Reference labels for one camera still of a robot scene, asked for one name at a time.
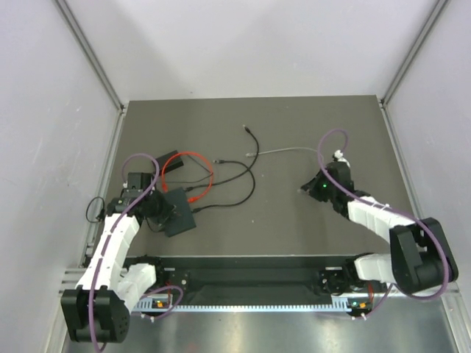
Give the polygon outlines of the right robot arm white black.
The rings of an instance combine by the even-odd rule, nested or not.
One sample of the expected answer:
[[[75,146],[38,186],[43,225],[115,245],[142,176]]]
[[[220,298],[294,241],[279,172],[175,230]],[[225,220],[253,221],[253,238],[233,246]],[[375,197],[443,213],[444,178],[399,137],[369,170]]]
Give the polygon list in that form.
[[[318,202],[331,203],[339,215],[389,244],[386,254],[365,253],[347,261],[343,280],[350,290],[359,291],[377,281],[394,284],[412,296],[458,279],[442,225],[435,218],[416,219],[393,210],[356,189],[346,162],[328,163],[300,189]]]

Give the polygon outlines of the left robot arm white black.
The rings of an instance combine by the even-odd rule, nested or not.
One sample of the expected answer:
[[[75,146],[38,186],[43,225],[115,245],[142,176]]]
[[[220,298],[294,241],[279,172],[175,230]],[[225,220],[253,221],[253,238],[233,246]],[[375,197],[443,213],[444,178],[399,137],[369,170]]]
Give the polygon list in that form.
[[[159,190],[123,190],[109,203],[99,244],[72,289],[63,291],[60,305],[69,337],[90,342],[96,352],[122,342],[130,316],[140,300],[157,293],[168,296],[170,313],[183,299],[183,289],[166,285],[166,272],[150,263],[131,265],[122,274],[130,245],[142,223],[151,218],[164,227],[176,215],[176,205]]]

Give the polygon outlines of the black ethernet cable long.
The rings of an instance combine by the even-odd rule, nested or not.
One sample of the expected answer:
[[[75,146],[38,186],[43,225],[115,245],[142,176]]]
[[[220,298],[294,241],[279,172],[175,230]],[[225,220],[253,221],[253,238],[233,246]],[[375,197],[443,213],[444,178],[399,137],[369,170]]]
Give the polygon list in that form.
[[[239,165],[242,165],[243,167],[245,167],[245,170],[243,172],[241,172],[240,174],[236,175],[236,176],[230,177],[229,179],[213,183],[213,186],[219,186],[219,185],[222,185],[224,183],[231,182],[231,181],[233,181],[233,180],[235,180],[239,177],[242,177],[246,173],[249,173],[249,175],[252,178],[252,189],[251,189],[251,191],[249,192],[249,194],[244,199],[242,199],[239,202],[236,202],[236,203],[233,203],[233,204],[210,204],[210,205],[206,205],[204,207],[197,207],[197,208],[192,210],[192,213],[198,213],[202,210],[206,210],[206,209],[213,208],[213,207],[223,208],[223,207],[239,206],[239,205],[243,204],[244,202],[246,202],[251,197],[253,192],[255,191],[256,183],[255,183],[255,176],[252,172],[252,167],[254,166],[254,164],[255,164],[255,162],[258,158],[259,151],[260,151],[260,145],[259,145],[258,139],[252,134],[251,130],[246,125],[243,125],[243,128],[252,137],[252,139],[255,141],[255,144],[256,144],[256,152],[252,153],[250,155],[250,156],[253,157],[252,163],[249,166],[247,166],[244,163],[239,162],[239,161],[235,161],[235,160],[214,160],[213,163],[215,163],[215,164],[224,164],[224,163],[239,164]]]

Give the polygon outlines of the black ethernet cable short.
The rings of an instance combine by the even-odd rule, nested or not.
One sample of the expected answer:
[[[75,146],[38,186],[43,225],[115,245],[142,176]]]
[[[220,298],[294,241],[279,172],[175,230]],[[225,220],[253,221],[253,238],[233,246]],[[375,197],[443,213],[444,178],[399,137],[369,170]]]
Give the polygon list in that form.
[[[215,159],[213,163],[215,166],[228,167],[228,172],[218,173],[217,177],[214,179],[212,183],[213,187],[224,185],[228,182],[232,182],[236,180],[237,178],[242,177],[245,174],[248,174],[252,170],[255,164],[255,162],[246,164],[239,160],[224,160],[224,159]]]

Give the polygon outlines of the black network switch box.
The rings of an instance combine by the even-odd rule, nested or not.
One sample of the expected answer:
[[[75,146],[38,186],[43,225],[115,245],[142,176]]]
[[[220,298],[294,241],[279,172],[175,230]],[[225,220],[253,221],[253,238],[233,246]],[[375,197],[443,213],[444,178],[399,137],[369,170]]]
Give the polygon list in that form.
[[[174,206],[174,213],[164,225],[164,234],[171,238],[196,227],[191,206],[183,188],[170,190],[164,194],[165,200]]]

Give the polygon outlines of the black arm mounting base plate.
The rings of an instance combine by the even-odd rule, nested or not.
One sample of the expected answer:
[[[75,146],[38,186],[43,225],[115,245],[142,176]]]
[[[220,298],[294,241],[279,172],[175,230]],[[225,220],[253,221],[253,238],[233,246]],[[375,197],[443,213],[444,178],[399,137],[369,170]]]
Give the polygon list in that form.
[[[156,286],[178,285],[188,306],[329,304],[342,294],[379,294],[377,281],[354,282],[346,268],[349,255],[277,255],[246,257],[135,256],[125,267],[156,267]]]

